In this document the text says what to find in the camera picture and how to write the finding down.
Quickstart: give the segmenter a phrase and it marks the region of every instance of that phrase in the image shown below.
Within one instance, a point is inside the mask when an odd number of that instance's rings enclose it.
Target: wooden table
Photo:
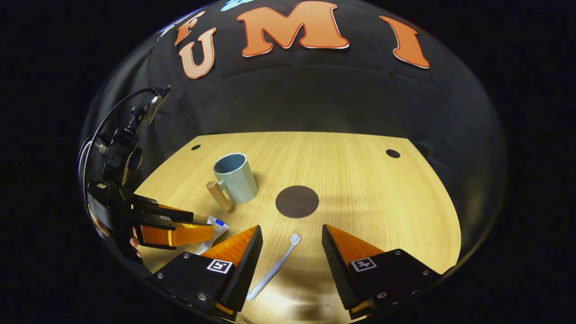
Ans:
[[[200,148],[192,150],[195,145]],[[400,157],[390,157],[388,149]],[[234,152],[248,157],[259,191],[252,201],[225,212],[206,183],[215,179],[212,167],[218,158]],[[276,196],[295,185],[319,196],[317,210],[308,217],[288,218],[276,209]],[[460,253],[460,226],[452,201],[434,170],[405,138],[311,132],[198,136],[135,193],[192,211],[201,223],[213,215],[229,224],[230,230],[215,244],[260,225],[264,244],[251,289],[286,253],[291,235],[302,237],[276,276],[254,300],[246,301],[237,323],[352,322],[322,248],[323,224],[384,251],[402,248],[440,274],[456,264]],[[139,250],[145,266],[156,272],[197,246]]]

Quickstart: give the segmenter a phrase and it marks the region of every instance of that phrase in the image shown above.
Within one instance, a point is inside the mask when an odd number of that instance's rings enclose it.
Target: wooden stick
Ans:
[[[206,184],[206,188],[214,197],[214,200],[218,203],[220,208],[229,212],[232,209],[232,203],[224,196],[222,190],[220,190],[220,186],[216,183],[216,181],[212,180]]]

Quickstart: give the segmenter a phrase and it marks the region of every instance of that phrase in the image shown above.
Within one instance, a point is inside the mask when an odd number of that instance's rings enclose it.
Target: white toothbrush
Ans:
[[[270,269],[270,271],[264,276],[264,278],[262,278],[262,280],[260,280],[260,282],[254,288],[252,288],[252,290],[246,295],[246,300],[252,300],[258,295],[258,293],[260,293],[262,288],[264,288],[264,286],[270,281],[270,279],[272,279],[272,277],[276,274],[276,272],[278,272],[284,261],[286,261],[286,259],[288,258],[290,252],[292,252],[294,246],[299,242],[300,242],[300,235],[298,234],[292,235],[292,237],[290,238],[290,243],[292,243],[292,246],[288,249],[288,252],[286,252],[284,257],[280,261],[276,262],[276,264],[272,267],[272,269]]]

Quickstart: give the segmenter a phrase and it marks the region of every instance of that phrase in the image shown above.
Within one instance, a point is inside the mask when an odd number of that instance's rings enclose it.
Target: black cable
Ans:
[[[88,164],[88,157],[90,156],[90,153],[92,151],[92,147],[94,146],[94,142],[96,141],[96,137],[98,136],[98,134],[100,133],[100,131],[102,130],[102,128],[104,127],[104,124],[106,123],[106,121],[108,120],[108,118],[110,117],[110,115],[112,115],[112,113],[114,111],[116,111],[116,109],[118,109],[118,107],[120,107],[120,105],[122,103],[124,103],[124,101],[128,100],[128,99],[132,99],[135,96],[140,95],[141,93],[146,93],[146,92],[150,92],[150,93],[154,93],[155,88],[146,88],[146,89],[142,89],[139,91],[134,92],[133,94],[125,97],[124,99],[122,99],[120,102],[118,102],[114,107],[112,107],[112,109],[110,110],[110,112],[108,113],[108,115],[106,115],[106,117],[104,117],[104,120],[102,120],[102,122],[100,123],[100,125],[98,126],[98,128],[96,129],[96,131],[94,132],[94,135],[92,136],[92,142],[90,143],[90,145],[88,146],[88,151],[86,152],[86,159],[84,162],[84,172],[82,173],[82,192],[83,192],[83,197],[84,197],[84,208],[86,209],[86,213],[88,215],[90,215],[90,211],[88,211],[88,196],[86,195],[86,165]]]

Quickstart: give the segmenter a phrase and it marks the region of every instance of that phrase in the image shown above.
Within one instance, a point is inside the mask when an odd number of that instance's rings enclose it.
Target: blue sticker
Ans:
[[[247,2],[252,2],[254,0],[229,0],[226,5],[224,7],[222,7],[222,9],[220,9],[220,11],[225,12],[228,9],[232,9],[238,5],[241,5],[242,3],[247,3]]]

